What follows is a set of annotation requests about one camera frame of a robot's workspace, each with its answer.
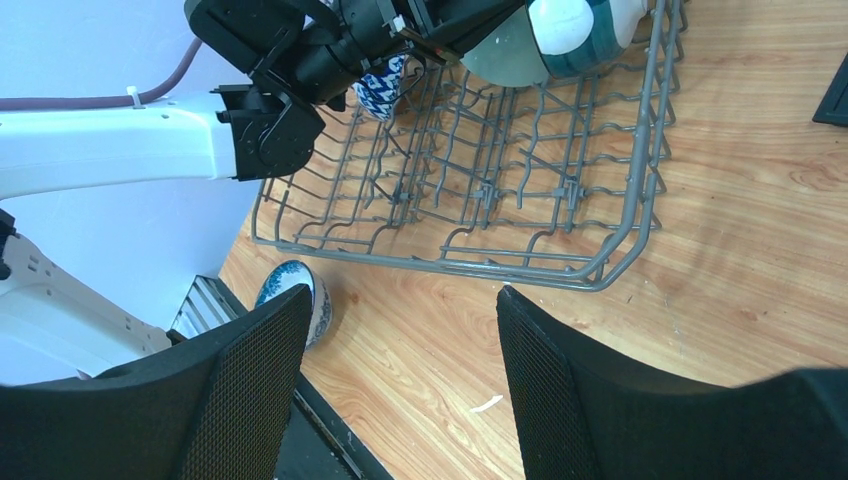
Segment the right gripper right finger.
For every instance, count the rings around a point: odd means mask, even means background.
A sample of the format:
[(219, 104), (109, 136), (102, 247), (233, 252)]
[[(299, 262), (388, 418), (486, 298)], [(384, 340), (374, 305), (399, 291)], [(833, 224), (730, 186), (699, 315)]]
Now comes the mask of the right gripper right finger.
[(737, 387), (685, 378), (570, 327), (515, 288), (498, 333), (529, 479), (843, 479), (847, 372)]

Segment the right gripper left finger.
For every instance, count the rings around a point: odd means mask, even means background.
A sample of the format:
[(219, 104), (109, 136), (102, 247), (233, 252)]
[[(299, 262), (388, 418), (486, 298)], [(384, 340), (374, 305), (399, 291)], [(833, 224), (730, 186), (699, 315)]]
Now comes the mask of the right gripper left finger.
[(283, 295), (88, 379), (1, 391), (5, 479), (270, 479), (304, 353)]

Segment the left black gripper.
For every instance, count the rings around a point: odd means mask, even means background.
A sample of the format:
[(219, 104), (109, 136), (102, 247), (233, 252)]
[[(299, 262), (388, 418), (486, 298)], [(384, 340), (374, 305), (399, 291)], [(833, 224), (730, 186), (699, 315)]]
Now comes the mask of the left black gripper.
[(459, 61), (525, 6), (512, 0), (393, 1), (390, 32), (401, 52), (440, 65)]

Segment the blue zigzag pattern bowl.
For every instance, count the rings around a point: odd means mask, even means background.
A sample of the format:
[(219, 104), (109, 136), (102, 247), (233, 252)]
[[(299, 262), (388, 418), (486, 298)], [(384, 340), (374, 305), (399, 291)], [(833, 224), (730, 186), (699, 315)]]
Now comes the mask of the blue zigzag pattern bowl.
[(388, 121), (393, 115), (405, 62), (405, 55), (395, 55), (376, 73), (366, 73), (353, 84), (359, 105), (379, 121)]

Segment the dark blue white bowl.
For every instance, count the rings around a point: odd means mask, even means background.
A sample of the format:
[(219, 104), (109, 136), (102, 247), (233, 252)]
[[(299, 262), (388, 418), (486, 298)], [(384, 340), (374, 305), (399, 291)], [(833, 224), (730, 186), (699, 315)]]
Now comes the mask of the dark blue white bowl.
[(643, 0), (534, 0), (525, 6), (541, 60), (558, 79), (594, 73), (616, 60), (648, 13)]

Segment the blue floral white bowl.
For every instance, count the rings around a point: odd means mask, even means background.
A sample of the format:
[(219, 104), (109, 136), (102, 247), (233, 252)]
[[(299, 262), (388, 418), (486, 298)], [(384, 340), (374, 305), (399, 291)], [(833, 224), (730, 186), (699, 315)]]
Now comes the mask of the blue floral white bowl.
[(255, 307), (275, 301), (283, 295), (294, 300), (295, 309), (300, 309), (301, 322), (309, 313), (309, 328), (305, 339), (305, 351), (313, 350), (330, 330), (333, 322), (333, 305), (325, 281), (307, 264), (289, 260), (275, 267), (260, 287)]

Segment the grey wire dish rack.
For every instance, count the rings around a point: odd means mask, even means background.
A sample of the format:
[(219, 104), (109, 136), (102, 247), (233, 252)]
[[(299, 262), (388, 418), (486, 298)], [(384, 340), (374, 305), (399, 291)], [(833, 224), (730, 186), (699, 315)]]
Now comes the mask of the grey wire dish rack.
[(251, 239), (285, 254), (579, 291), (611, 285), (662, 226), (687, 3), (651, 1), (633, 44), (524, 88), (408, 60), (388, 121), (347, 96), (301, 171), (263, 182)]

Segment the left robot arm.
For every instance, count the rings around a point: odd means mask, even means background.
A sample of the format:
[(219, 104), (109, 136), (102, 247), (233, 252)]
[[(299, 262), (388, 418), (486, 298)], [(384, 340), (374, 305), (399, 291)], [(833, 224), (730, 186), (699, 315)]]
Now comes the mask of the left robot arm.
[[(459, 60), (517, 1), (188, 1), (187, 23), (249, 77), (162, 106), (163, 89), (123, 98), (1, 103), (1, 196), (170, 179), (285, 177), (311, 159), (325, 123), (364, 75), (406, 54)], [(1, 217), (1, 331), (95, 376), (167, 349), (153, 327), (53, 263)]]

